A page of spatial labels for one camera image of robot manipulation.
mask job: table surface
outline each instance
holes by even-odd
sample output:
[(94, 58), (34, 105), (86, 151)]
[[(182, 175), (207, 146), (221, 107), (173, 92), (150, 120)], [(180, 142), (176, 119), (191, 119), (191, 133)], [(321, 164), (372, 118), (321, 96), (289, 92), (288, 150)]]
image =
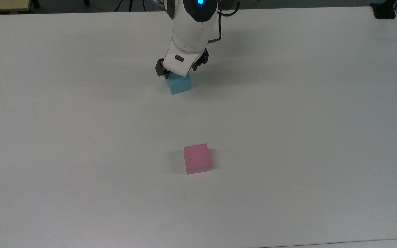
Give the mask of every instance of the table surface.
[(0, 11), (28, 11), (31, 0), (0, 0)]
[[(397, 239), (397, 18), (222, 18), (194, 88), (165, 13), (0, 16), (0, 247)], [(213, 170), (186, 175), (183, 147)]]
[(323, 245), (305, 245), (300, 248), (397, 248), (397, 240), (376, 240)]

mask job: blue cube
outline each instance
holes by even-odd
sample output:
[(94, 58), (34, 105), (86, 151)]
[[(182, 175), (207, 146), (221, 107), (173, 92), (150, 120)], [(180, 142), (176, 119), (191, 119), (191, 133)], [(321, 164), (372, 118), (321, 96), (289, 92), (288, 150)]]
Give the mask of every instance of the blue cube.
[(172, 95), (181, 93), (183, 91), (189, 91), (191, 89), (191, 78), (189, 75), (182, 77), (175, 73), (170, 73), (166, 80)]

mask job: black cable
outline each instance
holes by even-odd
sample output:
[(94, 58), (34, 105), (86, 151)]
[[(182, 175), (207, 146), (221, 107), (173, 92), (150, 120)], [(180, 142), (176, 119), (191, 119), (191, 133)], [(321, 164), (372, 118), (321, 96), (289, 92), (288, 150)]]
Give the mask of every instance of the black cable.
[(120, 5), (122, 4), (123, 0), (120, 0), (120, 3), (117, 5), (117, 8), (114, 12), (117, 12), (117, 10), (119, 9)]
[(237, 13), (238, 9), (240, 8), (240, 2), (237, 3), (237, 8), (235, 9), (234, 12), (230, 13), (230, 14), (223, 14), (222, 11), (219, 12), (219, 15), (221, 16), (233, 16), (235, 15), (235, 13)]
[(208, 44), (219, 41), (222, 38), (222, 11), (218, 12), (218, 39), (208, 41)]
[(235, 15), (235, 13), (237, 13), (239, 8), (240, 2), (237, 3), (237, 8), (235, 9), (235, 11), (230, 14), (223, 14), (221, 10), (218, 12), (218, 39), (210, 40), (208, 41), (208, 44), (217, 42), (222, 38), (222, 16), (233, 16)]
[(128, 6), (128, 12), (131, 12), (132, 6), (133, 6), (133, 0), (130, 0), (130, 5)]

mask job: floor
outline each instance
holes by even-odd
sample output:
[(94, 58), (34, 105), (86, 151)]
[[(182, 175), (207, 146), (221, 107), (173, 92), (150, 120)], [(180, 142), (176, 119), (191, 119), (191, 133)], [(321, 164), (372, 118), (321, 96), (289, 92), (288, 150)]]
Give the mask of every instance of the floor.
[[(147, 11), (163, 11), (162, 8), (145, 1)], [(41, 8), (37, 14), (51, 13), (84, 13), (84, 12), (113, 12), (120, 0), (90, 0), (90, 6), (85, 6), (83, 0), (39, 0)], [(241, 0), (241, 9), (256, 8), (310, 8), (310, 7), (341, 7), (341, 6), (369, 6), (370, 3), (380, 3), (383, 0)], [(117, 11), (128, 11), (130, 0), (123, 0)], [(134, 0), (131, 11), (143, 11), (142, 0)]]

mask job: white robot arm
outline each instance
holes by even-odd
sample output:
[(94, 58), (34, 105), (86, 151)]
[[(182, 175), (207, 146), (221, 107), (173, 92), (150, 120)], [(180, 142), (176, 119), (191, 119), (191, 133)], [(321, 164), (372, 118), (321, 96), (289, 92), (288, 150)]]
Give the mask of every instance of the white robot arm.
[[(206, 63), (206, 45), (218, 16), (218, 0), (159, 0), (174, 20), (174, 28), (164, 59), (159, 59), (156, 71), (167, 77), (169, 72), (186, 77), (189, 70)], [(238, 0), (222, 0), (227, 6)]]

